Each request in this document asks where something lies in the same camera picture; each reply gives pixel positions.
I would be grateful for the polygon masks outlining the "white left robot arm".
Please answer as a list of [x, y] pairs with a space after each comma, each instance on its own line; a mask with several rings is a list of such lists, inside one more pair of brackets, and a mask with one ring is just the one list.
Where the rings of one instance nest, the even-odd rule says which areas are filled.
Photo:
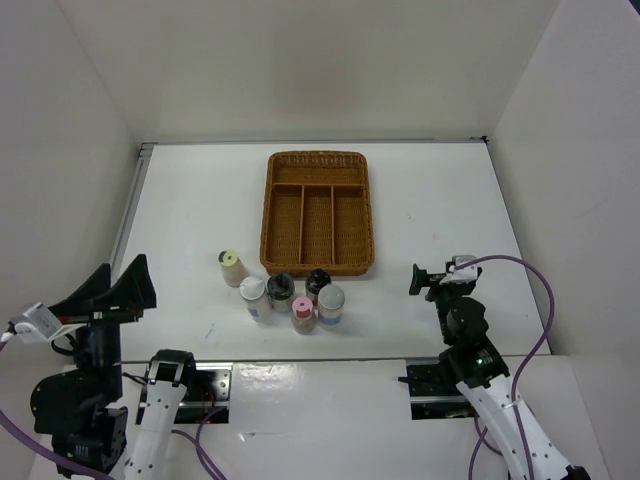
[[128, 411], [114, 407], [123, 395], [121, 325], [157, 305], [147, 258], [137, 255], [117, 280], [101, 265], [75, 292], [50, 307], [55, 320], [77, 330], [75, 367], [34, 388], [34, 429], [50, 436], [43, 457], [66, 478], [109, 479], [122, 463], [126, 479], [159, 479], [177, 410], [193, 396], [199, 375], [191, 353], [160, 350], [150, 361], [146, 405], [133, 450], [128, 451]]

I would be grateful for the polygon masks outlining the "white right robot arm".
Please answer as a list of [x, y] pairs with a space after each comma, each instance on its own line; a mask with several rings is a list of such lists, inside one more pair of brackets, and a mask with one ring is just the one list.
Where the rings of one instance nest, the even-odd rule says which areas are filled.
[[480, 260], [454, 256], [442, 273], [412, 267], [409, 294], [427, 290], [447, 348], [438, 357], [438, 381], [450, 393], [461, 393], [491, 436], [510, 479], [588, 479], [546, 435], [520, 394], [520, 371], [511, 373], [489, 339], [485, 306], [472, 298], [481, 276]]

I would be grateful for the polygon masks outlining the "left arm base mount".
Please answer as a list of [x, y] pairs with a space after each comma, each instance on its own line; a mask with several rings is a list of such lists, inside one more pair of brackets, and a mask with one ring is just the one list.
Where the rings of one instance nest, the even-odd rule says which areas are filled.
[[232, 367], [230, 362], [207, 362], [193, 359], [195, 371], [180, 401], [174, 423], [198, 425], [226, 424], [229, 420]]

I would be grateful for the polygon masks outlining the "yellow-cap spice bottle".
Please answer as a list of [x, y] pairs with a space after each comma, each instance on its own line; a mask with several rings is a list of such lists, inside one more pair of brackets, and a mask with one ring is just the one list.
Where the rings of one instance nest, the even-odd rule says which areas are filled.
[[218, 262], [225, 283], [232, 288], [238, 288], [248, 276], [248, 271], [233, 249], [222, 250], [218, 255]]

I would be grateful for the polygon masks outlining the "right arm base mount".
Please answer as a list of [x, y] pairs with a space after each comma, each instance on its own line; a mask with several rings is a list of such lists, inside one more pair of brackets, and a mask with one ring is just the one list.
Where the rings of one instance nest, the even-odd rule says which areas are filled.
[[446, 376], [439, 362], [407, 361], [398, 381], [407, 386], [411, 418], [417, 420], [472, 418], [475, 410]]

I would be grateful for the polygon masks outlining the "silver-lid white shaker bottle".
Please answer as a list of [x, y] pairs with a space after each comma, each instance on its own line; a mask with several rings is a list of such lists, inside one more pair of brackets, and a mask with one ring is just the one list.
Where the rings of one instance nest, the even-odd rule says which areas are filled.
[[251, 318], [258, 323], [271, 319], [272, 308], [265, 282], [258, 277], [248, 276], [239, 285], [239, 293]]

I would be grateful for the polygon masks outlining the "large black-cap grinder bottle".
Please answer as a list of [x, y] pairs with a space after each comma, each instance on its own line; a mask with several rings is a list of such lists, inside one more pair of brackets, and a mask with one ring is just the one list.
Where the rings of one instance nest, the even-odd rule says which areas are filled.
[[288, 314], [295, 299], [295, 282], [287, 273], [276, 273], [267, 281], [267, 293], [276, 313]]

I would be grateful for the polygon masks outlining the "small black-cap pepper bottle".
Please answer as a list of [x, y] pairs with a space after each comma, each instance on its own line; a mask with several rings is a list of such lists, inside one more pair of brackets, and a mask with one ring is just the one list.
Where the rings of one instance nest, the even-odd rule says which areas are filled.
[[306, 296], [314, 305], [317, 304], [320, 291], [332, 283], [329, 273], [321, 268], [311, 271], [305, 281]]

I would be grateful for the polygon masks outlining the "pink-cap spice bottle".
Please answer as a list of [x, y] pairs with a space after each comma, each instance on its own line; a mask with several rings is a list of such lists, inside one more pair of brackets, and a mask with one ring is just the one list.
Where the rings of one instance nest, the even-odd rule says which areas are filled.
[[314, 305], [305, 296], [297, 297], [292, 302], [292, 326], [299, 334], [310, 334], [316, 326]]

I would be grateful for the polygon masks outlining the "silver-lid blue-label bottle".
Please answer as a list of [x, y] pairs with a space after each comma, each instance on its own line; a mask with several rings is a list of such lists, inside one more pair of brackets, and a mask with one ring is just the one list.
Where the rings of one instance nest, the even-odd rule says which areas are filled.
[[345, 304], [345, 293], [337, 285], [328, 284], [318, 293], [318, 320], [322, 327], [333, 328], [340, 324]]

